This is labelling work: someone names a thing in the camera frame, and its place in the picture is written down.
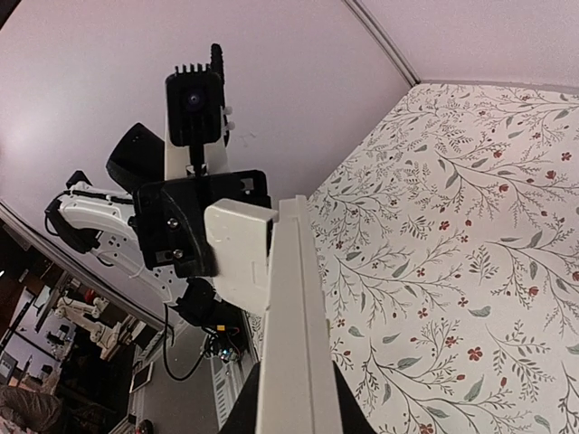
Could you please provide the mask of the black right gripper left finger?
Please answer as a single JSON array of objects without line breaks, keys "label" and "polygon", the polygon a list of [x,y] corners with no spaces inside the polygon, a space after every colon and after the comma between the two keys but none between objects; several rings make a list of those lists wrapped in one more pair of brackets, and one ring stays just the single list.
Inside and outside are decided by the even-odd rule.
[{"label": "black right gripper left finger", "polygon": [[254,434],[256,430],[261,362],[251,369],[219,434]]}]

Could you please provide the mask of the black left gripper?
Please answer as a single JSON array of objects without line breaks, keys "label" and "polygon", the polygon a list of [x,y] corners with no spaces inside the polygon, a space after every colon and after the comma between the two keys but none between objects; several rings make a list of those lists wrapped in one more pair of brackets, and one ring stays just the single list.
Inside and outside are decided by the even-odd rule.
[{"label": "black left gripper", "polygon": [[270,208],[266,174],[247,170],[141,185],[134,192],[134,231],[146,268],[172,266],[179,278],[216,276],[204,211],[221,199]]}]

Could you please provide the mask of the white remote control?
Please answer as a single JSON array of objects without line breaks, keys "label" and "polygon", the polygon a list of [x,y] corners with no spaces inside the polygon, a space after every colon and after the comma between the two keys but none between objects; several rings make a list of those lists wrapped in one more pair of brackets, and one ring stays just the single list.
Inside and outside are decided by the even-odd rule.
[{"label": "white remote control", "polygon": [[318,256],[301,195],[280,202],[269,284],[255,430],[340,433]]}]

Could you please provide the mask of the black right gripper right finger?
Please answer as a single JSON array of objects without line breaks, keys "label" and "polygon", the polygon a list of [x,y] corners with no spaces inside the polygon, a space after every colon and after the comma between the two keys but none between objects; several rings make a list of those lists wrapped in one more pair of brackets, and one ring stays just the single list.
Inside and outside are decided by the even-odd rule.
[{"label": "black right gripper right finger", "polygon": [[362,412],[354,394],[351,392],[342,372],[335,362],[333,362],[333,368],[343,433],[375,434],[375,430]]}]

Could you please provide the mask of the white battery cover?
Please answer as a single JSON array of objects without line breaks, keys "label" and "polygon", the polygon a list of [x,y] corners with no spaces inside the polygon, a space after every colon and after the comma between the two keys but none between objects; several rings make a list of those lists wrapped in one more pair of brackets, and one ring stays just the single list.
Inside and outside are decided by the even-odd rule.
[{"label": "white battery cover", "polygon": [[204,211],[206,239],[216,260],[217,294],[254,315],[269,301],[269,227],[278,213],[270,208],[221,199]]}]

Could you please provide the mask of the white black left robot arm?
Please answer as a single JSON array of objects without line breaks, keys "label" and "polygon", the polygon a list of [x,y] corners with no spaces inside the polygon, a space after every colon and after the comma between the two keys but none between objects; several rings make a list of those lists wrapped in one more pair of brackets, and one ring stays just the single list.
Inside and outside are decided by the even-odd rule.
[{"label": "white black left robot arm", "polygon": [[176,146],[142,124],[107,162],[115,191],[74,173],[45,215],[81,254],[122,270],[194,326],[236,326],[269,300],[271,207],[265,175],[232,172],[231,126],[199,147]]}]

